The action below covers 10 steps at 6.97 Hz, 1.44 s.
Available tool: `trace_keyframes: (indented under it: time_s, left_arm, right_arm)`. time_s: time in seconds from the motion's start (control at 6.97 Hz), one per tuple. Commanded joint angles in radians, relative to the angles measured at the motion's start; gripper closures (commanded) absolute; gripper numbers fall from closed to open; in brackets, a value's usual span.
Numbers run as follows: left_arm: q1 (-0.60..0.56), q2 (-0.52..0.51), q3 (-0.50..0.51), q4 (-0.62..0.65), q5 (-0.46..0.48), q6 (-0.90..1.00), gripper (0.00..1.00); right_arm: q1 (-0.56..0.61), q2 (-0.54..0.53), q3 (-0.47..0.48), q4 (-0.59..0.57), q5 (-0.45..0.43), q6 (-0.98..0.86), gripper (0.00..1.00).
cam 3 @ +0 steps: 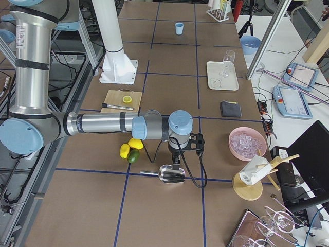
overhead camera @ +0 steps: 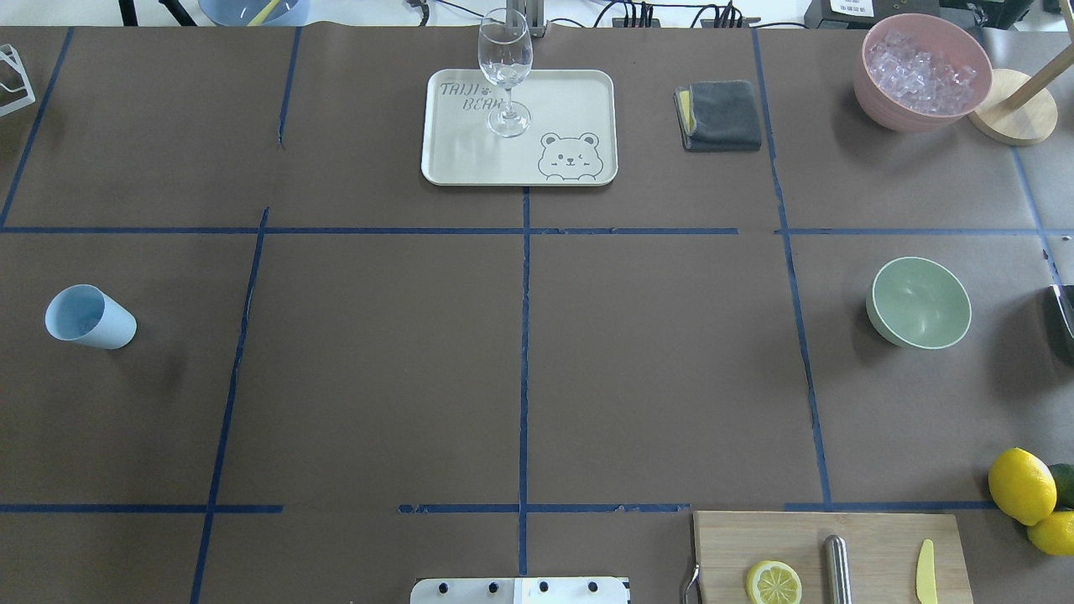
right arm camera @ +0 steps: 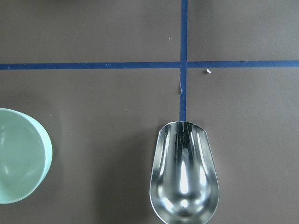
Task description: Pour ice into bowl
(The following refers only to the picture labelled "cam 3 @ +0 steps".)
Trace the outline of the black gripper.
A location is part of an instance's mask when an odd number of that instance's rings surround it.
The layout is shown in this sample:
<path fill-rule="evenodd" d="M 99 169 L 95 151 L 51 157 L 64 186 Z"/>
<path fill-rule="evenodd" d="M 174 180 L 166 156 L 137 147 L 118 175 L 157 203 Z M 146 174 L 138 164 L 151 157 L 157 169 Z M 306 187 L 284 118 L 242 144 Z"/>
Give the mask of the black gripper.
<path fill-rule="evenodd" d="M 185 151 L 196 151 L 200 160 L 203 158 L 205 140 L 201 133 L 190 133 L 187 135 L 177 135 L 173 133 L 169 137 L 169 151 L 172 153 L 173 170 L 179 170 L 180 158 Z"/>

